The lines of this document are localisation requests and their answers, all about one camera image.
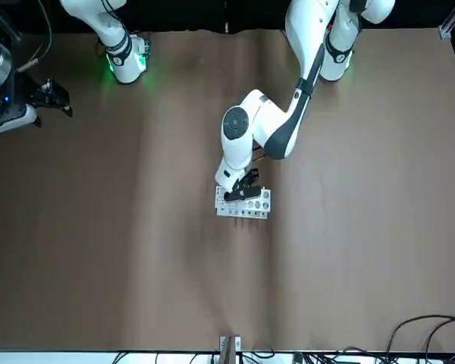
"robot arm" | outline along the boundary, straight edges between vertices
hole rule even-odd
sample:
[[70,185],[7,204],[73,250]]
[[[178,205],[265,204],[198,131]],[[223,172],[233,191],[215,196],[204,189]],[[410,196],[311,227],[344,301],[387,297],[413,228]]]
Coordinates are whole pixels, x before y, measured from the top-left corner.
[[292,0],[285,18],[288,42],[299,63],[300,79],[290,107],[282,111],[263,93],[252,91],[224,115],[221,142],[224,156],[215,175],[231,192],[246,174],[255,140],[274,159],[289,156],[324,60],[324,35],[338,0]]
[[82,20],[96,32],[118,81],[132,83],[146,71],[149,43],[129,34],[115,16],[114,11],[126,3],[127,0],[61,0],[69,15]]
[[393,10],[395,0],[341,0],[334,24],[325,37],[325,57],[320,75],[337,81],[349,67],[353,46],[361,31],[363,17],[373,24],[381,23]]
[[[382,22],[395,0],[292,0],[285,18],[288,41],[300,63],[301,77],[287,112],[260,91],[252,91],[224,115],[224,151],[215,179],[229,193],[239,188],[252,158],[253,140],[274,159],[289,156],[318,75],[338,80],[347,69],[360,32],[359,15]],[[337,9],[330,34],[326,29]]]

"brown table surface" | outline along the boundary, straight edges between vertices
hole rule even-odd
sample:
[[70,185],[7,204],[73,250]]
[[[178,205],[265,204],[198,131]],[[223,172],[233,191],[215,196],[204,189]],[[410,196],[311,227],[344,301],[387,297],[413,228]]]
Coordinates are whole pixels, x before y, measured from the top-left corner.
[[[455,314],[455,58],[436,30],[367,30],[320,83],[295,150],[259,163],[268,221],[218,218],[227,108],[282,107],[280,32],[152,35],[122,86],[93,35],[57,35],[37,76],[74,118],[0,135],[0,348],[381,350],[413,315]],[[396,339],[418,350],[435,322]],[[433,350],[455,350],[455,325]]]

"green led light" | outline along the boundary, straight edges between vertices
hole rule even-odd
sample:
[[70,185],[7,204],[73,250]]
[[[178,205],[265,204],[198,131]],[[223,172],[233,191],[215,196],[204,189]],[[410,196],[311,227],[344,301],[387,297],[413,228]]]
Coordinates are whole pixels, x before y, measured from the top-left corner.
[[111,64],[111,61],[109,60],[108,55],[106,55],[106,59],[108,60],[108,63],[109,63],[109,70],[110,70],[111,72],[114,72],[114,71],[113,71],[113,64]]

